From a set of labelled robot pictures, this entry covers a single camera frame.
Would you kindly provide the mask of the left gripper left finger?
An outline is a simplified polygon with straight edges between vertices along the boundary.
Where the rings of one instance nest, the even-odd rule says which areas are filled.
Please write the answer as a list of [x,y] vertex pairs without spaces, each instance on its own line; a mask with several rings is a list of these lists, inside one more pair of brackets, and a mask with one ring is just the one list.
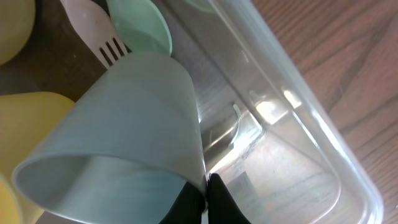
[[160,224],[201,224],[204,210],[204,196],[194,185],[186,182]]

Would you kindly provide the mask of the yellow bowl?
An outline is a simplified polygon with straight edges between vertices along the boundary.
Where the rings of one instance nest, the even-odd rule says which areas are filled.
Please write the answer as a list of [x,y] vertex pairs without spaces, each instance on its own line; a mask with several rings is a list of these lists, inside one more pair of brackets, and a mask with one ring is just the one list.
[[27,43],[35,21],[34,0],[1,0],[1,65]]

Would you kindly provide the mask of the white plastic fork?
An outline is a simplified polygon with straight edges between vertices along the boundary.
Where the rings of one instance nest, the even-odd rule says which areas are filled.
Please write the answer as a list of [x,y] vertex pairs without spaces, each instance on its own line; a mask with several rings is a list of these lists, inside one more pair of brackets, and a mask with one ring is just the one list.
[[106,11],[92,0],[61,0],[70,24],[105,68],[127,55]]

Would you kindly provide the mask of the pale blue plastic spoon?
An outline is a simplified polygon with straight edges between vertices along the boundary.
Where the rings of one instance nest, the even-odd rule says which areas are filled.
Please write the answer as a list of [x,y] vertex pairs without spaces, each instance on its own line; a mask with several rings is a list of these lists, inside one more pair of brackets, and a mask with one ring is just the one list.
[[107,0],[111,21],[119,38],[133,52],[151,51],[170,56],[169,27],[151,0]]

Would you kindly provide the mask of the yellow cup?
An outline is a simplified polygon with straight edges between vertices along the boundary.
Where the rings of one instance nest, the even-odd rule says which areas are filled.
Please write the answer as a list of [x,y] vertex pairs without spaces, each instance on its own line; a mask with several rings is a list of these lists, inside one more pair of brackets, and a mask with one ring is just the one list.
[[1,223],[36,223],[43,214],[17,192],[12,172],[74,104],[45,91],[1,96]]

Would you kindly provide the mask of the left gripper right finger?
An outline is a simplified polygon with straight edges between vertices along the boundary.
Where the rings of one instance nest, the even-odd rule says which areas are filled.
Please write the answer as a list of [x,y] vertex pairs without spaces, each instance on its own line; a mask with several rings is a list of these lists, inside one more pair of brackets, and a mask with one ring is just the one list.
[[207,187],[209,224],[250,224],[218,174],[211,174]]

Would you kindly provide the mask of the grey cup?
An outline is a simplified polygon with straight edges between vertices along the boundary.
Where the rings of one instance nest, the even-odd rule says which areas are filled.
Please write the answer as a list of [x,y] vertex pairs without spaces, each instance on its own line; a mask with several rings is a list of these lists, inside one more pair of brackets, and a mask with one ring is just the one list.
[[173,58],[126,55],[12,174],[46,211],[82,223],[158,223],[206,170],[193,82]]

